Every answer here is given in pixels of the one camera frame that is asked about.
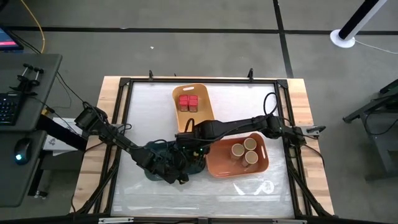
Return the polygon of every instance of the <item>pole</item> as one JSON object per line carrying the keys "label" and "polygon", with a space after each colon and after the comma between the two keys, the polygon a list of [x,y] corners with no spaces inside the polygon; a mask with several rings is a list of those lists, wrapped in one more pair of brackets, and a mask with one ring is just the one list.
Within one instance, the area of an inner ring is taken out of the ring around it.
{"label": "pole", "polygon": [[372,18],[387,0],[365,0],[341,30],[330,34],[331,41],[342,48],[350,48],[355,44],[354,36]]}

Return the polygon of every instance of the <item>wooden tabletop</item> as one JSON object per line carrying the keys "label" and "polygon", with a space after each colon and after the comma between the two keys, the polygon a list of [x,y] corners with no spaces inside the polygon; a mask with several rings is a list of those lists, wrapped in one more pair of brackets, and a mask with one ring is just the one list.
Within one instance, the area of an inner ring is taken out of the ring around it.
{"label": "wooden tabletop", "polygon": [[[109,122],[111,122],[110,119],[112,118],[113,115],[120,78],[121,77],[104,77],[104,81],[101,87],[101,92],[99,93],[97,107],[102,109],[108,114]],[[202,78],[202,77],[157,77],[157,78],[181,79],[181,78]],[[287,79],[287,81],[289,84],[290,99],[292,103],[296,126],[313,125],[310,103],[308,101],[304,80],[299,78],[294,78],[294,79]],[[123,93],[121,101],[121,109],[119,110],[120,112],[118,116],[119,117],[118,123],[121,123],[121,117],[123,113],[126,94],[127,94],[127,88],[125,88]],[[317,140],[309,138],[306,138],[306,140],[307,140],[307,145],[313,147],[319,152],[319,145]],[[95,144],[98,144],[99,142],[100,140],[98,140],[98,137],[92,136],[88,141],[87,147],[91,147]],[[75,190],[75,196],[73,198],[73,204],[77,210],[83,206],[83,204],[89,199],[91,194],[94,192],[95,188],[98,186],[103,166],[103,161],[104,161],[105,148],[106,148],[105,145],[98,146],[88,151],[84,156],[83,163],[80,169],[79,179]],[[113,150],[111,160],[109,162],[109,167],[113,162],[114,152],[115,149]],[[311,151],[309,148],[302,147],[302,160],[303,160],[305,178],[307,180],[308,188],[315,196],[315,198],[318,200],[318,202],[321,203],[323,208],[327,212],[333,214],[333,207],[331,204],[329,187],[328,187],[328,182],[326,181],[326,175],[325,175],[325,170],[323,168],[322,159],[320,158],[319,155]],[[106,187],[104,190],[104,197],[101,204],[101,209],[100,209],[101,212],[104,210],[106,206],[108,192],[109,188]],[[298,194],[300,209],[303,213],[305,213],[302,193],[298,186],[297,186],[297,194]]]}

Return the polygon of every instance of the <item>gray floor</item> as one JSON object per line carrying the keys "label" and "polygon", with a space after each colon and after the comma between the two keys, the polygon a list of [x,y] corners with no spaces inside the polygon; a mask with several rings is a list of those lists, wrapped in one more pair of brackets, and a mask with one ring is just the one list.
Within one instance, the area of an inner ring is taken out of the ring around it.
{"label": "gray floor", "polygon": [[[43,26],[277,28],[271,0],[26,2]],[[362,0],[279,0],[285,29],[296,30],[339,29],[361,3]],[[397,30],[397,8],[398,1],[388,1],[364,30]],[[0,21],[34,26],[18,1],[0,14]],[[38,32],[18,34],[40,47]],[[94,104],[105,75],[147,75],[151,69],[155,75],[242,77],[252,67],[256,77],[286,77],[276,34],[46,32],[45,35],[47,52],[64,56],[60,72],[65,81]],[[305,79],[314,121],[327,126],[320,147],[335,213],[343,218],[397,223],[398,180],[365,182],[366,174],[378,170],[375,152],[360,122],[345,124],[341,120],[398,78],[397,56],[359,44],[352,49],[338,49],[327,35],[287,35],[286,39],[294,77]],[[394,35],[357,36],[357,39],[398,52]],[[67,104],[65,91],[57,83],[49,105]],[[72,105],[59,113],[76,116],[81,106],[76,99]],[[28,212],[21,208],[3,209],[0,218],[68,213],[69,199],[57,195],[72,195],[76,175],[56,181],[57,175],[65,176],[55,174],[47,201],[26,199],[23,208],[34,209]]]}

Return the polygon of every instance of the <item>computer screen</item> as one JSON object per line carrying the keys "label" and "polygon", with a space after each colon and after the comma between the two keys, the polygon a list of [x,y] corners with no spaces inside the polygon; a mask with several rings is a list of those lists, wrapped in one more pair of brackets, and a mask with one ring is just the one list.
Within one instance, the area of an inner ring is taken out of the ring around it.
{"label": "computer screen", "polygon": [[0,28],[0,50],[20,49],[18,43],[13,40],[2,28]]}

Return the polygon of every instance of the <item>cylindrical cup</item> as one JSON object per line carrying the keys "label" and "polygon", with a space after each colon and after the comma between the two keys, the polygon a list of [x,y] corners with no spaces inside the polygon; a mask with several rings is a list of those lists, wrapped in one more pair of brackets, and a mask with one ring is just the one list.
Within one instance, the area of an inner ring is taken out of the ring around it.
{"label": "cylindrical cup", "polygon": [[259,156],[257,155],[257,153],[254,151],[249,151],[244,155],[244,158],[242,160],[242,165],[244,167],[248,167],[250,165],[255,164],[258,160]]}
{"label": "cylindrical cup", "polygon": [[257,147],[257,142],[256,140],[254,140],[253,138],[247,138],[244,140],[243,142],[243,146],[245,149],[247,149],[248,151],[252,151],[255,150]]}
{"label": "cylindrical cup", "polygon": [[234,144],[231,148],[231,159],[237,160],[244,154],[244,147],[241,144]]}

